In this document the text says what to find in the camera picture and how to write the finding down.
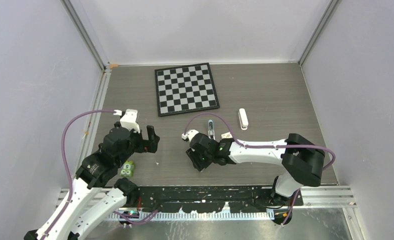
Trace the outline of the white staple box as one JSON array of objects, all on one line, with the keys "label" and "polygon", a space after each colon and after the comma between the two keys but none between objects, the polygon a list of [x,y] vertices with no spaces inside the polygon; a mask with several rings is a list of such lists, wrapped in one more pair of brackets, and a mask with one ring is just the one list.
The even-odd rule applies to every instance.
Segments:
[{"label": "white staple box", "polygon": [[232,137],[231,132],[226,132],[226,133],[221,134],[221,139],[232,139],[232,138],[233,137]]}]

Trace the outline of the black and white chessboard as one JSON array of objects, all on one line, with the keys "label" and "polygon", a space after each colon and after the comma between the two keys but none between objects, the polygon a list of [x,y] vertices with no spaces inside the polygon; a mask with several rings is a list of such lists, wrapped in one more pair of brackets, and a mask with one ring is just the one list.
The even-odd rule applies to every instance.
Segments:
[{"label": "black and white chessboard", "polygon": [[159,117],[220,108],[208,62],[154,70]]}]

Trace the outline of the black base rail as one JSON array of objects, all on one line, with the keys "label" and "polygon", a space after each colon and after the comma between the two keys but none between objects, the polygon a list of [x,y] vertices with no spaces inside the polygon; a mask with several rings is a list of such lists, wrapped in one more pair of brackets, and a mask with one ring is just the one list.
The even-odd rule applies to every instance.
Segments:
[{"label": "black base rail", "polygon": [[129,195],[124,208],[151,213],[190,214],[219,213],[229,208],[230,213],[261,213],[267,208],[289,207],[292,198],[273,199],[272,187],[262,185],[224,186],[140,186]]}]

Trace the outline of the green toy block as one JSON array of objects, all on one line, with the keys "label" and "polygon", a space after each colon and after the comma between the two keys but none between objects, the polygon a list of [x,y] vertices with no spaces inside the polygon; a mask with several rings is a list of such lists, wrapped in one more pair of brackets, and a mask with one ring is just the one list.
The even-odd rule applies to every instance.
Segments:
[{"label": "green toy block", "polygon": [[120,170],[120,176],[121,177],[127,177],[130,178],[133,176],[135,170],[135,163],[133,161],[126,161],[121,170]]}]

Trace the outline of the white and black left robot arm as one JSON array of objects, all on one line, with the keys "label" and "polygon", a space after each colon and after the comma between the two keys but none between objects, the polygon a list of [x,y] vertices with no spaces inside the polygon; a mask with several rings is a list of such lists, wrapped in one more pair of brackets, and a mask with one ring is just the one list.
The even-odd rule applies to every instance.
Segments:
[{"label": "white and black left robot arm", "polygon": [[99,149],[87,156],[72,181],[67,196],[49,220],[39,229],[28,231],[25,240],[84,240],[106,217],[120,207],[133,207],[139,199],[139,189],[128,178],[118,179],[113,188],[89,210],[89,202],[101,192],[109,180],[134,153],[155,153],[160,137],[148,125],[147,139],[141,133],[116,124],[99,144]]}]

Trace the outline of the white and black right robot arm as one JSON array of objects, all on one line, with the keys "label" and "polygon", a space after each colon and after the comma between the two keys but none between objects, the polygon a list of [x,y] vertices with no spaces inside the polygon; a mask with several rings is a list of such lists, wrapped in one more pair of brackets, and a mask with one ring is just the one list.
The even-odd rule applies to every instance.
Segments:
[{"label": "white and black right robot arm", "polygon": [[233,138],[216,141],[192,129],[181,138],[189,143],[186,154],[200,172],[211,164],[282,166],[285,172],[274,179],[270,192],[270,198],[276,205],[284,205],[303,186],[318,187],[321,184],[325,150],[297,133],[276,141],[240,141]]}]

